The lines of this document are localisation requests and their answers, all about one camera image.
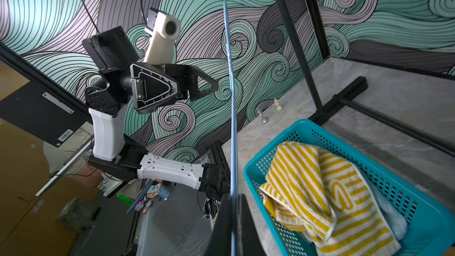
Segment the blue wire hanger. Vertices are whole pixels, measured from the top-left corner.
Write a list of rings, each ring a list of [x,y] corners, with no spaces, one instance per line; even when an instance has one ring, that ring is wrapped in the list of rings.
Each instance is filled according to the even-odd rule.
[[[231,89],[231,209],[232,209],[232,235],[231,255],[237,255],[237,196],[238,196],[238,157],[237,157],[237,114],[235,111],[235,80],[232,63],[231,38],[229,29],[228,5],[223,3],[223,17],[225,23],[226,55],[229,70],[229,85]]]

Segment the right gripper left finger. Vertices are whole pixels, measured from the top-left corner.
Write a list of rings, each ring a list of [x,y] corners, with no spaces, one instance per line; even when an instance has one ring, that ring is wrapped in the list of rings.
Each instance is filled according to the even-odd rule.
[[[222,198],[218,216],[204,253],[205,256],[231,255],[232,220],[231,195],[225,194]]]

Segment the light blue towel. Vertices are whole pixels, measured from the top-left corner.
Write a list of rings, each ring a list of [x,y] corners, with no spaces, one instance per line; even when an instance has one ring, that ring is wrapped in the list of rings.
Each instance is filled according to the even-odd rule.
[[[401,241],[407,233],[407,222],[398,210],[387,200],[387,198],[381,194],[379,189],[365,176],[363,175],[367,184],[369,185],[373,196],[384,216],[387,224],[392,229],[395,238]]]

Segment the yellow striped towel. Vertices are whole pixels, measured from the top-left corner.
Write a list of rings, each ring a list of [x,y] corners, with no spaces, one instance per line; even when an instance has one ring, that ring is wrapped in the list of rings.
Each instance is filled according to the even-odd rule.
[[[392,256],[401,249],[361,172],[319,146],[279,144],[259,191],[272,217],[305,235],[320,256]]]

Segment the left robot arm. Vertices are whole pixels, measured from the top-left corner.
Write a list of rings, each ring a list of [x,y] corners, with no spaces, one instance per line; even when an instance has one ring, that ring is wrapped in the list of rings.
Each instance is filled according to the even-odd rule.
[[[177,153],[177,143],[196,125],[196,116],[185,100],[194,101],[214,93],[218,83],[195,66],[176,65],[165,57],[174,52],[180,34],[177,23],[172,21],[150,32],[148,54],[143,59],[122,27],[82,41],[101,75],[85,91],[94,126],[89,163],[124,182],[161,179],[221,200],[230,189],[221,166],[167,158],[169,153]],[[147,146],[128,141],[124,122],[129,104],[140,114],[158,111],[169,135]]]

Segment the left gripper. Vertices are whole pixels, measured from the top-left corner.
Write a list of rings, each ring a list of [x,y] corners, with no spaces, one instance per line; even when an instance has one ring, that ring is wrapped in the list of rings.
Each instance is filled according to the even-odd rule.
[[[216,79],[192,65],[135,63],[130,65],[130,80],[133,104],[140,114],[185,100],[188,92],[196,101],[219,88]]]

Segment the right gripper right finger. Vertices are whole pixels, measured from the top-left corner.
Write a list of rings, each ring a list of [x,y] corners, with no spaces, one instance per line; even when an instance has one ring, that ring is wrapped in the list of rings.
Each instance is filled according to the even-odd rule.
[[[237,256],[266,256],[245,194],[237,198]]]

